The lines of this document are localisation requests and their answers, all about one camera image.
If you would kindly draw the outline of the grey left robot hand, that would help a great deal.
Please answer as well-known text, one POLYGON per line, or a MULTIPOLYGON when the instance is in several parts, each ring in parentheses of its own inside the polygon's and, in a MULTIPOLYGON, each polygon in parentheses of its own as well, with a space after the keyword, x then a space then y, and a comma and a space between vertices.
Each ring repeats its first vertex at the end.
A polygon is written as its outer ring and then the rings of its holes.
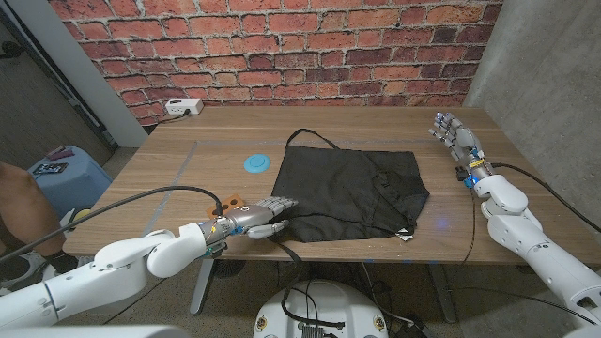
POLYGON ((297 204, 291 198, 271 196, 253 205, 233 208, 215 220, 199 223, 199 227, 207 246, 238 234, 267 238, 287 227, 288 220, 276 222, 275 218, 297 204))

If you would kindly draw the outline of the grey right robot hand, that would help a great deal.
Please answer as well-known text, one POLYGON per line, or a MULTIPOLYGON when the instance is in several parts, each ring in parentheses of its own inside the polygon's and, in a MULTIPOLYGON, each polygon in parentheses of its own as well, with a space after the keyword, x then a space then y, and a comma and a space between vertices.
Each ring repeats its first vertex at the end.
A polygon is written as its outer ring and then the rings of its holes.
POLYGON ((457 179, 469 188, 493 175, 478 137, 451 113, 438 112, 434 128, 428 132, 450 150, 452 158, 457 162, 457 179))

